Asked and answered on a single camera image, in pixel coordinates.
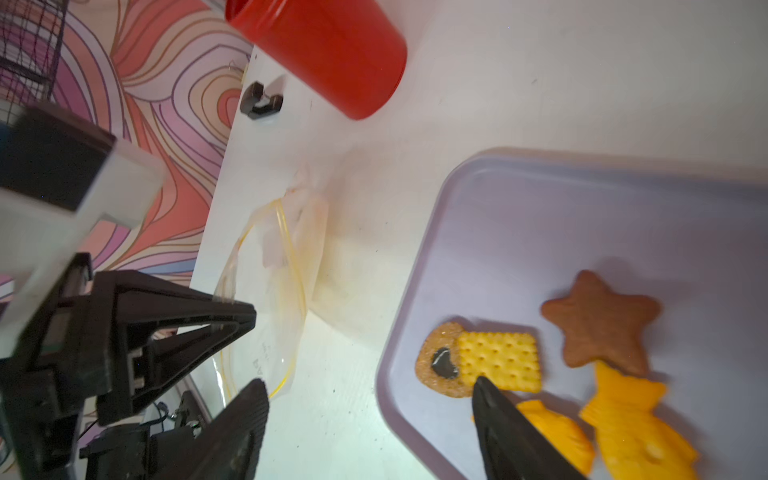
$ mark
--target table surface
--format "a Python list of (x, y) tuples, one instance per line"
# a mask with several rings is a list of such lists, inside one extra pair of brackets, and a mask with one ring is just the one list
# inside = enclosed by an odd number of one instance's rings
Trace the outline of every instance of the table surface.
[[(212, 292), (249, 213), (308, 164), (326, 249), (296, 378), (271, 405), (257, 478), (431, 478), (381, 419), (374, 376), (439, 188), (492, 147), (762, 167), (763, 0), (383, 0), (409, 60), (350, 121), (258, 49), (247, 83), (283, 110), (230, 135), (192, 287)], [(210, 362), (194, 378), (221, 408)]]

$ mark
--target wire basket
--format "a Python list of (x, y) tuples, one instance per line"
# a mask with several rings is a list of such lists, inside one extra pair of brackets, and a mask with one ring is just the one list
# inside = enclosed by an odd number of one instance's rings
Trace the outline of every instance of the wire basket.
[(69, 0), (0, 0), (0, 123), (48, 100)]

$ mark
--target red cup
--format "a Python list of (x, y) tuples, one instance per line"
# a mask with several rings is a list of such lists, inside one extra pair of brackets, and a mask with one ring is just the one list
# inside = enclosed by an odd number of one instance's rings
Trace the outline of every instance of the red cup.
[(227, 0), (227, 21), (353, 120), (395, 93), (406, 41), (376, 0)]

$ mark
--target colorful patterned wall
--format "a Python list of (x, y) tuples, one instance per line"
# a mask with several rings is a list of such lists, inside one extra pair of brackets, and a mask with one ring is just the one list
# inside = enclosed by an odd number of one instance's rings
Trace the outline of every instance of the colorful patterned wall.
[(200, 0), (71, 0), (53, 100), (168, 170), (141, 227), (93, 229), (98, 270), (189, 284), (251, 50)]

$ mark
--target brown cookie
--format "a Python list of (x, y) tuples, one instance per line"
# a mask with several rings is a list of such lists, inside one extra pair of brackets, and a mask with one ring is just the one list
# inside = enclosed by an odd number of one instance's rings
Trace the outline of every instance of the brown cookie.
[(464, 327), (458, 323), (443, 323), (424, 340), (419, 357), (416, 359), (416, 377), (421, 383), (436, 392), (454, 398), (472, 396), (472, 387), (462, 383), (458, 374), (459, 356), (456, 340), (462, 333), (464, 333)]
[(563, 331), (563, 360), (571, 368), (603, 359), (631, 375), (648, 374), (641, 335), (661, 314), (655, 299), (615, 293), (595, 272), (582, 270), (568, 296), (544, 302), (541, 314)]

